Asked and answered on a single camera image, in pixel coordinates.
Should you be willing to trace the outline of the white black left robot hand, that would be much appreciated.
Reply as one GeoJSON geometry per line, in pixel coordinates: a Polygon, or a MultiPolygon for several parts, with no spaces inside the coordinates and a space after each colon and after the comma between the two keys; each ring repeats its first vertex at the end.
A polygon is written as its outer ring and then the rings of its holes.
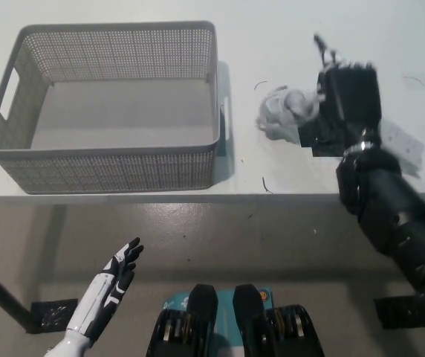
{"type": "Polygon", "coordinates": [[[68,331],[85,336],[91,343],[98,340],[133,281],[136,260],[142,252],[143,246],[136,237],[107,262],[78,303],[68,331]]]}

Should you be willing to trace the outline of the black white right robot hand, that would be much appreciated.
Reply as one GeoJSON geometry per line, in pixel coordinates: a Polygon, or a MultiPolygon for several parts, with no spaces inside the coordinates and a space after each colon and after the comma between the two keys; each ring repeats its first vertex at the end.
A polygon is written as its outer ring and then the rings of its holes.
{"type": "Polygon", "coordinates": [[[317,81],[322,116],[338,130],[343,149],[379,142],[382,109],[376,68],[344,59],[317,33],[314,44],[322,60],[317,81]]]}

